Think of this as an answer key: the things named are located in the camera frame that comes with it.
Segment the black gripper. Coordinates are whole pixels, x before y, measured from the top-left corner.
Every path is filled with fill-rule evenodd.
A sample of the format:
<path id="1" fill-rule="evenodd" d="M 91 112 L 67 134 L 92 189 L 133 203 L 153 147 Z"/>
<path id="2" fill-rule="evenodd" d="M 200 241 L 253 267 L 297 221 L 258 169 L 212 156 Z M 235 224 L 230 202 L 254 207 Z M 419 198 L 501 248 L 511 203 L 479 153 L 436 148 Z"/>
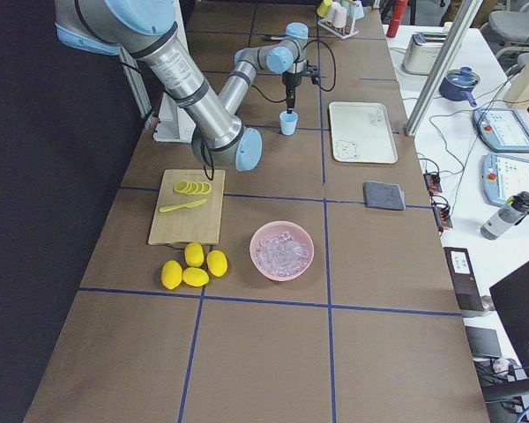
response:
<path id="1" fill-rule="evenodd" d="M 282 74 L 282 83 L 286 88 L 286 110 L 294 110 L 296 88 L 304 78 L 309 78 L 313 85 L 319 85 L 318 67 L 308 63 L 297 63 Z"/>

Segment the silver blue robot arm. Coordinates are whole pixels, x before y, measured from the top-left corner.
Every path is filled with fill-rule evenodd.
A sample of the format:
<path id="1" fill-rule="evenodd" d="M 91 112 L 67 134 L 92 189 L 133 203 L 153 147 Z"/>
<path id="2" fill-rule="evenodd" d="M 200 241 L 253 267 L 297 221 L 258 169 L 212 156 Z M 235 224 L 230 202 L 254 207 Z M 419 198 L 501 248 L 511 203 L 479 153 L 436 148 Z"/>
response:
<path id="1" fill-rule="evenodd" d="M 309 29 L 292 22 L 280 42 L 238 51 L 233 71 L 216 93 L 179 40 L 174 2 L 57 1 L 55 8 L 62 44 L 105 56 L 125 49 L 153 71 L 196 124 L 192 151 L 208 167 L 254 169 L 261 159 L 262 137 L 242 124 L 237 109 L 258 72 L 269 71 L 281 75 L 287 112 L 293 112 L 295 89 L 309 69 Z"/>

